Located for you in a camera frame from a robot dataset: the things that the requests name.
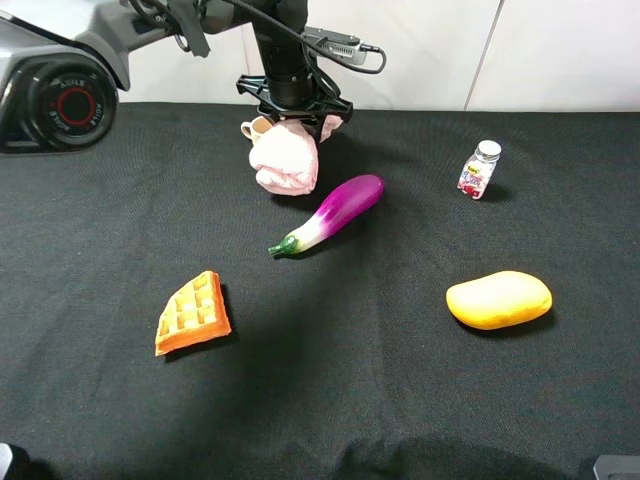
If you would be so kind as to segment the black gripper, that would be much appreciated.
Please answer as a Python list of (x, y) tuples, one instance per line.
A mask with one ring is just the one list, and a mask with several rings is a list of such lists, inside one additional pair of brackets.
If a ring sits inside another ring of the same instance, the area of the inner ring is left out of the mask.
[(318, 120), (305, 129), (316, 144), (328, 140), (344, 120), (350, 120), (353, 104), (324, 91), (311, 73), (277, 81), (269, 76), (242, 75), (236, 82), (239, 94), (259, 101), (257, 112), (275, 125), (280, 118)]

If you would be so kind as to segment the grey robot base left corner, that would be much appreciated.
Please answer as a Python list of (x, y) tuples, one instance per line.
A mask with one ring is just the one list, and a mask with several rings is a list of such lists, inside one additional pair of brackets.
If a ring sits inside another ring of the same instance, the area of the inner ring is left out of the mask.
[(9, 480), (12, 476), (14, 453), (10, 445), (0, 444), (0, 480)]

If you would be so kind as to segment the grey robot base right corner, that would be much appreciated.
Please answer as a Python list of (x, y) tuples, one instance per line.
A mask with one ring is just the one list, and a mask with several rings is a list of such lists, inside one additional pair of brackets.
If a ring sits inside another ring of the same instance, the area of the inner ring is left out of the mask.
[(593, 474), (596, 480), (640, 480), (640, 456), (601, 455)]

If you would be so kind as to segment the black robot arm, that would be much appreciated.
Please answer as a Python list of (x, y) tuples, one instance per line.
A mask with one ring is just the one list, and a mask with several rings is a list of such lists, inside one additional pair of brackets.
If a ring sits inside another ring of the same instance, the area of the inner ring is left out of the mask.
[(119, 95), (130, 88), (129, 56), (174, 38), (196, 57), (208, 37), (248, 24), (263, 74), (236, 87), (273, 120), (301, 120), (319, 132), (351, 104), (319, 69), (364, 61), (361, 41), (310, 27), (303, 1), (5, 1), (1, 5), (1, 151), (73, 152), (111, 129)]

